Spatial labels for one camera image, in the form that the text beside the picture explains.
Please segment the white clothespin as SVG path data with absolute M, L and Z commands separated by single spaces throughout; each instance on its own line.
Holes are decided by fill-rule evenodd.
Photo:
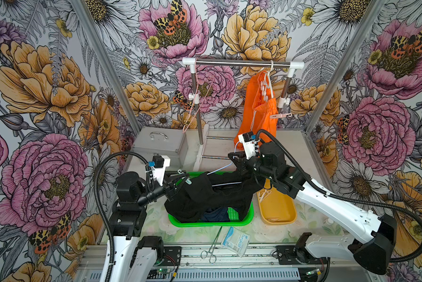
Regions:
M 271 194 L 271 192 L 271 189 L 262 189 L 261 191 L 257 192 L 259 203 L 263 202 L 265 198 Z

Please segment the navy blue shorts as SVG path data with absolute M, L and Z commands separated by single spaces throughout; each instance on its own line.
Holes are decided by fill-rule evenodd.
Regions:
M 207 209 L 200 220 L 202 222 L 230 222 L 227 207 Z

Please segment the pink hanger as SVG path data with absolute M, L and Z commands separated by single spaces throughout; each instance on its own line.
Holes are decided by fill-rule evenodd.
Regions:
M 213 90 L 213 82 L 211 74 L 205 70 L 206 66 L 200 69 L 200 66 L 195 64 L 185 65 L 181 71 L 178 71 L 178 91 L 184 96 L 183 105 L 186 110 L 184 114 L 184 125 L 182 133 L 186 133 L 191 125 L 195 125 L 195 129 L 202 130 L 201 113 L 215 93 Z

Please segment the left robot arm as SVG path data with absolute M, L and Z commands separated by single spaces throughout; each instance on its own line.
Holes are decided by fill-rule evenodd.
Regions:
M 137 172 L 117 178 L 117 201 L 105 219 L 108 242 L 102 282 L 144 282 L 152 268 L 164 258 L 159 236 L 141 236 L 148 204 L 166 196 L 172 200 L 189 180 L 188 173 L 166 173 L 163 184 L 150 191 Z

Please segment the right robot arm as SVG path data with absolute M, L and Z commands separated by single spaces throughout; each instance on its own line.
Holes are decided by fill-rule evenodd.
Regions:
M 396 241 L 394 217 L 338 200 L 307 173 L 287 164 L 284 152 L 273 142 L 262 144 L 259 150 L 253 142 L 246 143 L 243 151 L 229 153 L 228 158 L 238 172 L 269 180 L 280 193 L 315 208 L 348 231 L 348 235 L 328 239 L 303 235 L 296 245 L 298 257 L 353 260 L 371 273 L 387 273 Z

